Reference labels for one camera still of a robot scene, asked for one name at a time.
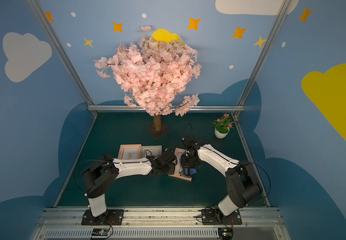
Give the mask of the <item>blue and grey cloth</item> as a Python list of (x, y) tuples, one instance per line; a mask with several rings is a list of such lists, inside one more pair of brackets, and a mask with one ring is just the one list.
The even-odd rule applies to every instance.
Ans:
[(181, 156), (180, 163), (186, 176), (191, 177), (197, 173), (196, 168), (198, 159), (196, 156), (192, 156), (189, 152), (185, 151), (185, 153)]

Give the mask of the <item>pink picture frame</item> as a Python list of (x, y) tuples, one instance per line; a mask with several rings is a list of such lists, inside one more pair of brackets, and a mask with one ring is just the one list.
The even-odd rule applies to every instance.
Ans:
[(184, 149), (180, 149), (180, 148), (175, 149), (174, 154), (177, 158), (177, 164), (175, 165), (175, 170), (174, 170), (173, 174), (171, 174), (169, 176), (191, 182), (191, 177), (184, 175), (183, 168), (182, 168), (181, 163), (180, 163), (181, 156), (184, 153), (185, 153)]
[(141, 144), (136, 145), (120, 145), (118, 154), (119, 160), (137, 160), (141, 158)]

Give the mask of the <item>green picture frame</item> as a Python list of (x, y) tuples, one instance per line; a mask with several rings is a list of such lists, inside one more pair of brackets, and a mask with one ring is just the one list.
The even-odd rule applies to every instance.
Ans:
[(158, 156), (162, 152), (162, 146), (142, 146), (141, 157), (145, 158), (146, 156)]

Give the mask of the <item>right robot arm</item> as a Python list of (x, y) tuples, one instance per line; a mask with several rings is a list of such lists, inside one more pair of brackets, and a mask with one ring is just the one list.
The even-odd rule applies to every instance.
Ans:
[(263, 188), (253, 163), (232, 159), (210, 144), (196, 142), (191, 136), (182, 138), (182, 144), (185, 154), (180, 163), (185, 174), (191, 176), (191, 170), (199, 169), (205, 162), (225, 177), (227, 196), (216, 207), (219, 215), (229, 216), (262, 194)]

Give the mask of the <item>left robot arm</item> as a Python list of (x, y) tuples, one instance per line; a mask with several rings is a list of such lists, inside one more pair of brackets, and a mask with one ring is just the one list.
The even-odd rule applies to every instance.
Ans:
[(177, 163), (171, 150), (137, 160), (119, 160), (110, 155), (105, 155), (103, 160), (94, 160), (81, 174), (93, 217), (107, 212), (105, 194), (115, 180), (135, 175), (170, 175)]

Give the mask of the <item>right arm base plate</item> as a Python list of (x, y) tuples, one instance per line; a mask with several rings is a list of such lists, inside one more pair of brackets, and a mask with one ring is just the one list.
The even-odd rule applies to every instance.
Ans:
[(196, 220), (203, 225), (242, 225), (242, 216), (239, 209), (225, 216), (218, 209), (205, 208), (201, 210)]

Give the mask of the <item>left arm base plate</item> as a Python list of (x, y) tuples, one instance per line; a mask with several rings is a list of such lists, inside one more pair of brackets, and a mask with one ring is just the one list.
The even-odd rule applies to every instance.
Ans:
[(81, 222), (82, 226), (120, 226), (124, 217), (124, 210), (109, 209), (103, 214), (94, 217), (90, 209), (86, 210)]

